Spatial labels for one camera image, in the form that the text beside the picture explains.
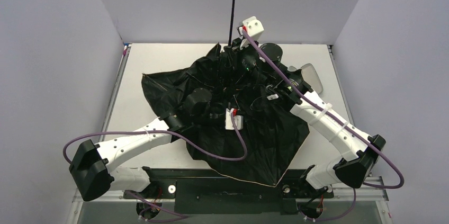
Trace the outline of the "beige folding umbrella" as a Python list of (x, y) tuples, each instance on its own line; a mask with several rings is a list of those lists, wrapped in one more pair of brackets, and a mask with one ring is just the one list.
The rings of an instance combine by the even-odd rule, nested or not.
[(246, 90), (243, 78), (231, 67), (225, 47), (216, 44), (189, 67), (174, 71), (144, 74), (141, 86), (145, 99), (158, 115), (180, 104), (197, 88), (212, 93), (212, 102), (222, 102), (243, 116), (241, 130), (202, 127), (194, 142), (221, 154), (226, 160), (208, 156), (187, 144), (195, 160), (203, 160), (216, 172), (245, 182), (266, 186), (277, 184), (310, 133), (309, 126), (292, 122), (284, 115), (269, 118), (263, 114), (247, 116), (245, 108), (260, 90)]

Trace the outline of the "mint green umbrella case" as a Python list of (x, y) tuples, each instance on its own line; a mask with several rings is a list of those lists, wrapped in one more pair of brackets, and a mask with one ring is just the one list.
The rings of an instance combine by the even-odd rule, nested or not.
[(318, 76), (318, 73), (311, 63), (304, 64), (300, 68), (294, 66), (289, 66), (288, 71), (293, 73), (295, 71), (300, 71), (302, 78), (312, 87), (312, 89), (317, 93), (321, 94), (324, 90), (322, 82)]

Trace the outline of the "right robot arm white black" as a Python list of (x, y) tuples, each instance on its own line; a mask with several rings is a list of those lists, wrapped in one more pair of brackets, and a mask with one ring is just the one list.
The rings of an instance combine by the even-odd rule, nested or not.
[(371, 136), (339, 115), (325, 102), (306, 71), (282, 64), (282, 48), (265, 43), (257, 48), (247, 39), (235, 39), (224, 49), (231, 67), (238, 71), (246, 90), (260, 90), (261, 96), (250, 101), (247, 116), (263, 114), (269, 118), (284, 115), (290, 122), (299, 120), (320, 133), (339, 152), (339, 157), (325, 164), (312, 165), (305, 180), (310, 187), (321, 189), (336, 183), (352, 188), (364, 185), (379, 153), (385, 145), (380, 135)]

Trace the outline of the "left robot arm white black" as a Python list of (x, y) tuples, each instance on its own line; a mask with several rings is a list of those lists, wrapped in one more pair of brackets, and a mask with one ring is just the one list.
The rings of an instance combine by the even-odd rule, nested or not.
[(230, 107), (218, 107), (212, 102), (212, 93), (197, 88), (184, 101), (134, 131), (106, 131), (102, 135), (115, 138), (93, 142), (93, 134), (77, 138), (79, 144), (69, 160), (69, 172), (84, 201), (93, 201), (108, 191), (146, 191), (151, 185), (147, 167), (123, 167), (123, 163), (145, 151), (172, 143), (178, 139), (200, 152), (220, 160), (227, 158), (213, 154), (194, 142), (202, 127), (234, 128), (235, 112)]

